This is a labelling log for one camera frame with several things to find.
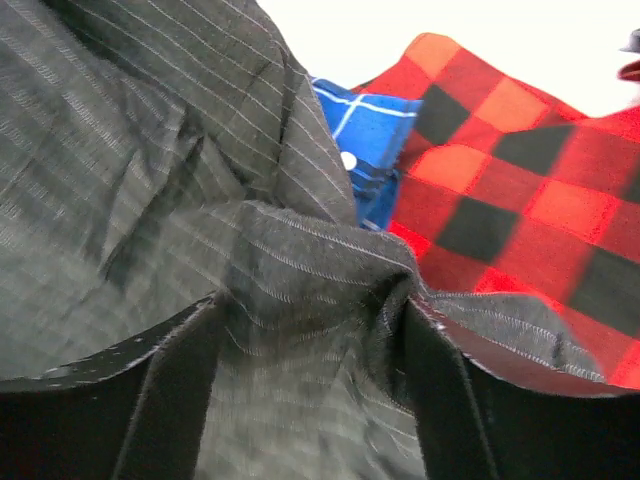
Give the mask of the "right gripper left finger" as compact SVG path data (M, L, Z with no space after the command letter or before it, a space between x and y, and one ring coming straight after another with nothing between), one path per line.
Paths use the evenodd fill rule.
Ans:
M1 383L4 479L191 479L225 298L38 377Z

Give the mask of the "dark grey pinstripe shirt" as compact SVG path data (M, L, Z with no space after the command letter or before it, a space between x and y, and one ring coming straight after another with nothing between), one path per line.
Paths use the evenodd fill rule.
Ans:
M1 383L225 298L191 479L422 479L400 239L252 1L1 5Z

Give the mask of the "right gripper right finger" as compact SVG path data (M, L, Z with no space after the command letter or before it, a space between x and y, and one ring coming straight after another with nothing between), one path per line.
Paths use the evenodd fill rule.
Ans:
M638 392L526 359L418 298L403 334L429 478L638 478Z

